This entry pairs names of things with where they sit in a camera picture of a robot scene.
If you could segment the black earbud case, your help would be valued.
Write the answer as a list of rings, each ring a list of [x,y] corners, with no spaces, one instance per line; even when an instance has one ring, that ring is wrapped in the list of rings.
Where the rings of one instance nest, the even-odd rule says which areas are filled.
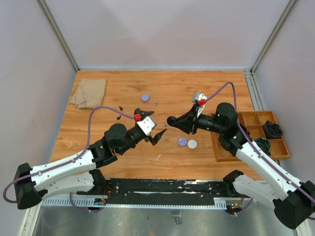
[[[172,126],[173,123],[175,123],[177,121],[177,119],[175,117],[168,117],[167,118],[167,123]]]

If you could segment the white earbud case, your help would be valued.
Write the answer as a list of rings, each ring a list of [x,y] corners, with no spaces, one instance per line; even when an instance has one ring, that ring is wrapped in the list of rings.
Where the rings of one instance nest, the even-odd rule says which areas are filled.
[[[189,140],[187,143],[188,148],[195,149],[197,148],[197,141],[196,140]]]

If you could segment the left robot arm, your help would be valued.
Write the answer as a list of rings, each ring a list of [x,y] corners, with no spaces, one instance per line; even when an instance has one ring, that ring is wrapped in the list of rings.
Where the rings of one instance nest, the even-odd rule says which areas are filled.
[[[11,183],[16,197],[13,202],[18,209],[28,209],[63,191],[101,194],[106,187],[101,167],[117,161],[118,155],[135,148],[141,141],[155,146],[162,138],[165,130],[155,136],[151,134],[157,126],[152,114],[137,108],[131,116],[135,121],[131,129],[115,123],[100,140],[87,143],[74,155],[40,166],[19,165]]]

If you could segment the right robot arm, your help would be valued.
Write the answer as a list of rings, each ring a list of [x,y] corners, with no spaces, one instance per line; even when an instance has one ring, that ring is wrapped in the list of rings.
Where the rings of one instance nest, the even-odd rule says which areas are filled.
[[[281,223],[296,229],[315,212],[315,185],[302,182],[279,166],[247,134],[238,121],[238,114],[230,103],[220,103],[214,116],[203,115],[195,102],[184,115],[168,117],[168,125],[187,134],[198,129],[217,133],[222,148],[247,163],[266,182],[257,182],[241,171],[233,171],[223,180],[227,196],[249,196],[271,208]]]

